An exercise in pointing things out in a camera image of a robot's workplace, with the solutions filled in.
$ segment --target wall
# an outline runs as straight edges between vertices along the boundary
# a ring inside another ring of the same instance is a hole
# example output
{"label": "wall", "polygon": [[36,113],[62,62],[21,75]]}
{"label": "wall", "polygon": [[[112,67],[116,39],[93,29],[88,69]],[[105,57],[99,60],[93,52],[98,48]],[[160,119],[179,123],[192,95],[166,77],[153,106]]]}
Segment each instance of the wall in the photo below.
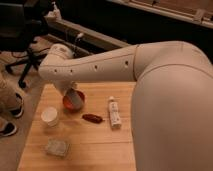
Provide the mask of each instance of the wall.
{"label": "wall", "polygon": [[213,30],[105,0],[58,0],[62,17],[131,44],[182,40],[213,62]]}

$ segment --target wooden table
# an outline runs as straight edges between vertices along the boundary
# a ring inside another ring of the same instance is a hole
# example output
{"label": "wooden table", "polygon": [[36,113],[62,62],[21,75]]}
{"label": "wooden table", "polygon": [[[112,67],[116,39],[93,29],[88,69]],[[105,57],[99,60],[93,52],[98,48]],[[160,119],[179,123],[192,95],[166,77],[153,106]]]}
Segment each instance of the wooden table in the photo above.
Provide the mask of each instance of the wooden table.
{"label": "wooden table", "polygon": [[[47,84],[41,96],[19,171],[135,171],[130,125],[130,102],[134,83],[81,83],[78,89],[86,96],[84,108],[70,113],[62,105],[62,96]],[[122,128],[112,131],[107,111],[108,98],[114,96],[119,105]],[[54,106],[60,122],[48,127],[41,120],[44,108]],[[93,113],[104,118],[101,124],[83,120],[82,114]],[[47,155],[50,138],[66,140],[70,149],[65,158]]]}

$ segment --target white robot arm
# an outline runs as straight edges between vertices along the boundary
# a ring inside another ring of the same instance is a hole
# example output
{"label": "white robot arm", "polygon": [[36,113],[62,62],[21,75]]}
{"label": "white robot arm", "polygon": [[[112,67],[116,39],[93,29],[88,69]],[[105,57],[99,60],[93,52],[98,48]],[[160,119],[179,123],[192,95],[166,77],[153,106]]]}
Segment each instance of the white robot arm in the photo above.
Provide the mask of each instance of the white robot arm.
{"label": "white robot arm", "polygon": [[55,44],[39,73],[64,85],[136,81],[131,116],[137,170],[213,170],[213,69],[197,47],[160,42],[72,59],[69,48]]}

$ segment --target person's leg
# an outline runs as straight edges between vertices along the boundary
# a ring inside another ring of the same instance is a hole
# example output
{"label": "person's leg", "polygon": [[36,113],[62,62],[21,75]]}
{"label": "person's leg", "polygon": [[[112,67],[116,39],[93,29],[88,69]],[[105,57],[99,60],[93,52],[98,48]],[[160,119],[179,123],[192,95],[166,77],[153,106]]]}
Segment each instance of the person's leg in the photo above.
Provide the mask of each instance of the person's leg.
{"label": "person's leg", "polygon": [[0,117],[0,137],[10,136],[16,132],[17,127],[14,124]]}
{"label": "person's leg", "polygon": [[4,104],[5,108],[11,112],[11,114],[18,118],[23,113],[23,100],[18,93],[15,93],[14,89],[0,74],[0,102]]}

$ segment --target pants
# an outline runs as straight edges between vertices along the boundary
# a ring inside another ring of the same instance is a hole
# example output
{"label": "pants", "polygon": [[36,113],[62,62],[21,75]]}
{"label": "pants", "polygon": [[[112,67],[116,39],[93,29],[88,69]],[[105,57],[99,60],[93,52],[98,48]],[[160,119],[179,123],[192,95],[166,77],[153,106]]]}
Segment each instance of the pants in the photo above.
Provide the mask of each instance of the pants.
{"label": "pants", "polygon": [[[0,73],[0,112],[6,110],[14,110],[21,107],[21,100],[16,97],[16,93],[10,84],[3,78]],[[0,131],[5,127],[7,121],[0,117]]]}

